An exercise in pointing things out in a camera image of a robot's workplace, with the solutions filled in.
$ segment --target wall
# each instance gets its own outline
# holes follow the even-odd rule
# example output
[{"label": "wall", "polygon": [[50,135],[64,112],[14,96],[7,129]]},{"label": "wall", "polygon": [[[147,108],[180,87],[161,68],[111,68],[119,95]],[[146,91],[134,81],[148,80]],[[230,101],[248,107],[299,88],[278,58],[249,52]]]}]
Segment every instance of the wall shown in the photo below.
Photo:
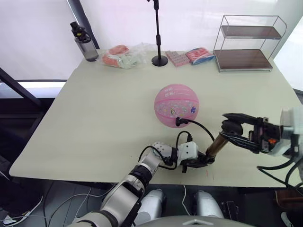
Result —
[{"label": "wall", "polygon": [[68,79],[83,56],[65,0],[0,0],[0,67],[14,79]]},{"label": "wall", "polygon": [[288,83],[303,91],[303,17],[274,59]]},{"label": "wall", "polygon": [[[163,50],[213,49],[224,14],[279,15],[286,37],[303,15],[302,0],[159,0]],[[82,0],[100,48],[117,44],[155,43],[153,2],[146,0]]]}]

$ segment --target white cable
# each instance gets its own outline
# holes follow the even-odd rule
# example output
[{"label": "white cable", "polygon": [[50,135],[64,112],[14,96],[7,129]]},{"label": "white cable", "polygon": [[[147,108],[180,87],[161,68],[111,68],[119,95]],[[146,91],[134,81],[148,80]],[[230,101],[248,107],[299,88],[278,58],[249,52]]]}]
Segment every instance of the white cable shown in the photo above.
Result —
[{"label": "white cable", "polygon": [[79,212],[80,208],[82,207],[82,205],[84,204],[85,200],[89,197],[90,192],[91,192],[91,188],[90,188],[90,190],[89,190],[89,193],[87,193],[87,195],[85,196],[83,202],[82,202],[81,205],[79,206],[79,208],[78,208],[78,210],[77,210],[77,212],[76,212],[76,215],[75,215],[75,217],[74,217],[73,222],[74,222],[75,219],[77,218],[78,212]]},{"label": "white cable", "polygon": [[[105,196],[107,193],[109,193],[113,188],[115,187],[115,185],[113,187],[111,187],[106,193],[102,194],[102,195],[89,195],[91,197],[102,197],[102,196]],[[73,195],[71,197],[69,197],[68,199],[66,199],[63,203],[61,203],[54,211],[53,213],[50,215],[50,220],[48,222],[48,226],[50,226],[50,223],[51,223],[51,219],[53,218],[53,215],[55,214],[55,212],[57,212],[57,210],[63,205],[65,204],[67,201],[71,200],[72,198],[76,197],[76,196],[81,196],[81,195],[86,195],[85,193],[81,193],[81,194],[76,194],[76,195]]]},{"label": "white cable", "polygon": [[[45,216],[40,216],[40,215],[28,215],[28,217],[40,217],[40,218],[46,218],[46,219],[50,219],[48,217],[45,217]],[[24,218],[24,216],[18,216],[18,217],[13,217],[13,218],[7,218],[7,219],[3,219],[3,220],[0,220],[0,222],[3,222],[3,221],[6,221],[6,220],[12,220],[14,218]]]},{"label": "white cable", "polygon": [[183,185],[183,187],[184,187],[184,197],[183,197],[183,200],[182,200],[182,206],[184,207],[186,213],[187,213],[188,215],[190,215],[189,212],[188,212],[188,210],[187,210],[187,208],[186,208],[186,206],[184,205],[184,199],[185,199],[185,197],[186,197],[186,187],[185,187],[185,185]]},{"label": "white cable", "polygon": [[5,176],[5,174],[4,173],[2,173],[1,172],[1,170],[0,170],[0,173],[7,179],[7,180],[9,180],[10,181],[10,179],[8,179],[8,177],[7,176]]}]

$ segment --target wooden shelf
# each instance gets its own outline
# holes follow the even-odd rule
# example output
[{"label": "wooden shelf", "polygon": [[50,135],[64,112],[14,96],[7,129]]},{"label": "wooden shelf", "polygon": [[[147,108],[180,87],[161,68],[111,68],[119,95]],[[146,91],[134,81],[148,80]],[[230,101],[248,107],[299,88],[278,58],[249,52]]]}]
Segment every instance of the wooden shelf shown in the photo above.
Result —
[{"label": "wooden shelf", "polygon": [[226,39],[281,39],[272,26],[221,26]]},{"label": "wooden shelf", "polygon": [[219,71],[272,70],[261,50],[215,50]]}]

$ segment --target metal rack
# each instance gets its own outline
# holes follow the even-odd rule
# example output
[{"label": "metal rack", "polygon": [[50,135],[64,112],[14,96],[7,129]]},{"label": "metal rack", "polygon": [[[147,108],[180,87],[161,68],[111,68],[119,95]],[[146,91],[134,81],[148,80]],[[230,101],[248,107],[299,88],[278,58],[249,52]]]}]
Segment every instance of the metal rack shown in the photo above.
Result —
[{"label": "metal rack", "polygon": [[[246,26],[231,25],[227,17],[268,17],[275,19],[271,26]],[[277,21],[285,25],[281,35],[275,28]],[[272,70],[268,59],[279,45],[281,39],[286,33],[287,25],[280,16],[255,16],[255,15],[223,15],[216,42],[214,44],[214,55],[216,56],[219,71],[253,71],[253,70]],[[223,42],[220,49],[215,49],[220,32],[223,35]],[[259,49],[223,49],[226,39],[264,39]],[[269,57],[267,58],[262,52],[266,40],[278,40]]]}]

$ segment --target gray floor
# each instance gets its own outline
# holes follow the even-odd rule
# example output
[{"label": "gray floor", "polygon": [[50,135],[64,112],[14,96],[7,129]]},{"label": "gray floor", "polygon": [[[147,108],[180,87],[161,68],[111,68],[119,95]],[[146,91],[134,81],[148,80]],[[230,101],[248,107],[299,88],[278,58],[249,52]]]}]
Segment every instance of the gray floor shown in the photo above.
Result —
[{"label": "gray floor", "polygon": [[[52,181],[44,182],[44,192],[48,190]],[[50,215],[54,212],[54,210],[67,198],[79,194],[79,193],[88,193],[90,187],[76,185],[73,183],[55,181],[46,200],[45,213],[49,218]],[[93,188],[91,194],[101,195],[105,191]],[[58,211],[53,216],[49,227],[64,227],[72,223],[76,212],[85,199],[85,196],[77,196],[66,202],[63,206],[61,206]],[[85,201],[83,206],[78,212],[78,217],[83,216],[89,211],[98,210],[101,205],[102,198],[90,197],[89,201]],[[39,215],[43,216],[42,203],[39,207],[31,214],[31,215]],[[6,212],[0,212],[0,219],[4,219],[6,216]],[[18,227],[44,227],[45,221],[42,217],[29,217],[24,222],[17,225]]]}]

